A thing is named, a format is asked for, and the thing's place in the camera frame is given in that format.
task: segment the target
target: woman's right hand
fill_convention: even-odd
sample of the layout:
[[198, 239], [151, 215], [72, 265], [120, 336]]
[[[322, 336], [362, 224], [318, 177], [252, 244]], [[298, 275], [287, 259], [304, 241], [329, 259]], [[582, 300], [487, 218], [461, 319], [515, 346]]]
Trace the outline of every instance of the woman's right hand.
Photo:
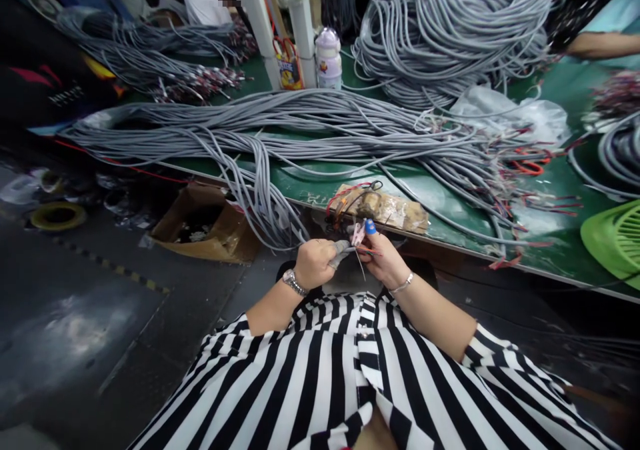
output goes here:
[[365, 232], [367, 234], [363, 246], [368, 247], [382, 255], [362, 255], [360, 260], [367, 264], [367, 268], [386, 288], [394, 290], [407, 281], [411, 270], [386, 236], [381, 235], [375, 229], [375, 223], [371, 219], [365, 220]]

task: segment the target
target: yellow black warning tape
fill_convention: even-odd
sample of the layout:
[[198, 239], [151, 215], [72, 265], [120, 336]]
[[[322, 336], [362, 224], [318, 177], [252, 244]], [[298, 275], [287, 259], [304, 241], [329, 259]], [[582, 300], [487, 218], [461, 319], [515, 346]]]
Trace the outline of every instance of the yellow black warning tape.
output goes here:
[[133, 280], [134, 282], [139, 283], [140, 285], [148, 288], [149, 290], [153, 290], [153, 291], [162, 293], [164, 295], [171, 292], [170, 288], [162, 287], [158, 285], [156, 282], [154, 282], [153, 280], [143, 277], [142, 275], [140, 275], [137, 272], [134, 272], [133, 270], [123, 267], [122, 265], [118, 265], [110, 260], [107, 260], [106, 258], [101, 257], [100, 255], [96, 255], [93, 252], [85, 250], [84, 248], [78, 247], [75, 243], [62, 240], [62, 238], [60, 237], [54, 237], [51, 240], [53, 240], [53, 242], [56, 243], [57, 245], [60, 245], [62, 248], [70, 250], [75, 254], [80, 255], [84, 258], [87, 258], [92, 262], [94, 262], [96, 265], [100, 265], [104, 269], [114, 271], [118, 275], [122, 275], [123, 277], [128, 277], [129, 280]]

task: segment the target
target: box of components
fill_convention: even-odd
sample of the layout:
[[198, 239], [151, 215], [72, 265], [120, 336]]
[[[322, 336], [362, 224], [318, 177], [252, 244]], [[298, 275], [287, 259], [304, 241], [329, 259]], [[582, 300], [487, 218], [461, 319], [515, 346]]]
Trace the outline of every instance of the box of components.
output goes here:
[[250, 263], [260, 240], [220, 188], [190, 183], [151, 232], [164, 248], [207, 260]]

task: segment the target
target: striped dress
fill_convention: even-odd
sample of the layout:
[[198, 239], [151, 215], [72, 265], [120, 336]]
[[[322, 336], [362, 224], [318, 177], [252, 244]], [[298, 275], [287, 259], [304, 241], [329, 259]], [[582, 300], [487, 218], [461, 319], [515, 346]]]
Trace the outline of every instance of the striped dress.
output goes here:
[[354, 446], [378, 407], [398, 448], [619, 448], [516, 345], [478, 325], [462, 364], [388, 293], [327, 295], [284, 331], [247, 318], [204, 338], [179, 388], [131, 449]]

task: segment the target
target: watch strap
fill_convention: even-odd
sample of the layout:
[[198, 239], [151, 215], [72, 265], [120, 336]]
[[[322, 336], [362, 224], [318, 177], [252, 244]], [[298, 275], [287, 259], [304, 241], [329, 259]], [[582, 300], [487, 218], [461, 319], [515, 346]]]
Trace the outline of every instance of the watch strap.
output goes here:
[[291, 273], [293, 277], [283, 281], [292, 289], [294, 289], [298, 295], [300, 295], [301, 297], [306, 297], [309, 294], [309, 291], [304, 290], [304, 288], [302, 288], [300, 284], [298, 284], [297, 280], [295, 279], [295, 272], [292, 271]]

